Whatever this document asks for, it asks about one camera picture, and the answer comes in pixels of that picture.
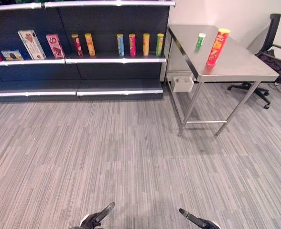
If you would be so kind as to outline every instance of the white shelf edge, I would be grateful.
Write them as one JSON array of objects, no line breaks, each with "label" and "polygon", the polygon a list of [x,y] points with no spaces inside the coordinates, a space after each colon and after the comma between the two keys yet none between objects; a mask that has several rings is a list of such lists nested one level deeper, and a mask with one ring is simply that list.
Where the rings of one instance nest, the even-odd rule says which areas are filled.
[{"label": "white shelf edge", "polygon": [[40,96],[40,95],[76,95],[76,92],[75,91],[68,91],[68,92],[10,92],[10,93],[0,93],[0,97]]},{"label": "white shelf edge", "polygon": [[96,91],[96,92],[77,92],[77,96],[84,95],[112,95],[112,94],[158,94],[163,93],[163,90],[125,90],[125,91]]},{"label": "white shelf edge", "polygon": [[165,58],[89,58],[89,59],[65,59],[70,63],[157,63],[166,62]]},{"label": "white shelf edge", "polygon": [[37,2],[24,3],[24,4],[12,4],[12,5],[1,5],[1,10],[26,10],[26,9],[41,9],[42,4]]},{"label": "white shelf edge", "polygon": [[24,65],[24,64],[64,64],[65,59],[55,60],[26,60],[26,61],[0,61],[0,66]]},{"label": "white shelf edge", "polygon": [[45,8],[72,7],[72,6],[175,6],[175,1],[152,1],[152,0],[90,0],[90,1],[58,1],[45,2]]}]

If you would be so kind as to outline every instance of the chair backrest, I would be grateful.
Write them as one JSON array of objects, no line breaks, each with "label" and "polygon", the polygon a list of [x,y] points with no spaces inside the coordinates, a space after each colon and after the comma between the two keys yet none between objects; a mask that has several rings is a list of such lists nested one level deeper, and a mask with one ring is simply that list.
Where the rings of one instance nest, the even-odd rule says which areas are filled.
[{"label": "chair backrest", "polygon": [[274,41],[274,38],[276,35],[276,31],[278,30],[278,26],[280,23],[281,15],[279,13],[270,14],[270,19],[271,19],[271,22],[270,22],[270,26],[268,29],[268,33],[267,33],[265,42],[264,42],[262,48],[260,49],[260,52],[267,51],[269,48],[272,47],[273,41]]}]

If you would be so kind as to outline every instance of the chair base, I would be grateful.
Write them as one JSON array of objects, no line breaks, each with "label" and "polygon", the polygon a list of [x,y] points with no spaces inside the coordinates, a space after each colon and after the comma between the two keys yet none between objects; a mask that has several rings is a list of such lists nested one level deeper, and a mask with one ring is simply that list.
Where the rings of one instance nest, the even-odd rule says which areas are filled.
[{"label": "chair base", "polygon": [[[244,82],[242,85],[230,85],[227,89],[230,91],[232,87],[239,88],[243,90],[249,90],[252,84],[249,82]],[[269,95],[269,90],[265,88],[258,87],[254,91],[255,94],[257,94],[262,100],[264,100],[267,104],[264,106],[265,109],[269,109],[270,107],[270,101],[266,98],[266,96]]]}]

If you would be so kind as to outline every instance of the blue can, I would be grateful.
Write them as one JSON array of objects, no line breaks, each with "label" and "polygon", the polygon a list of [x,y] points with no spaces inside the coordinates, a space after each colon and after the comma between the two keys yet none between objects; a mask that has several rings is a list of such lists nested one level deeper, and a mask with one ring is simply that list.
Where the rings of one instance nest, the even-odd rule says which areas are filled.
[{"label": "blue can", "polygon": [[123,47],[123,34],[122,33],[117,33],[117,45],[118,45],[118,54],[119,56],[124,56],[125,55],[125,50]]}]

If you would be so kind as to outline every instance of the white wall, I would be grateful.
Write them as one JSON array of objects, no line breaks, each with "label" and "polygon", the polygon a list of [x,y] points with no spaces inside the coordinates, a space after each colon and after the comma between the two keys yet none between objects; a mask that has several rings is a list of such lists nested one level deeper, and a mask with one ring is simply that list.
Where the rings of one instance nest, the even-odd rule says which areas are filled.
[{"label": "white wall", "polygon": [[[176,7],[170,10],[169,24],[227,28],[231,30],[230,36],[247,48],[269,26],[271,13],[281,13],[281,0],[176,0]],[[281,45],[281,21],[275,43]],[[170,69],[187,69],[182,61],[174,48]]]}]

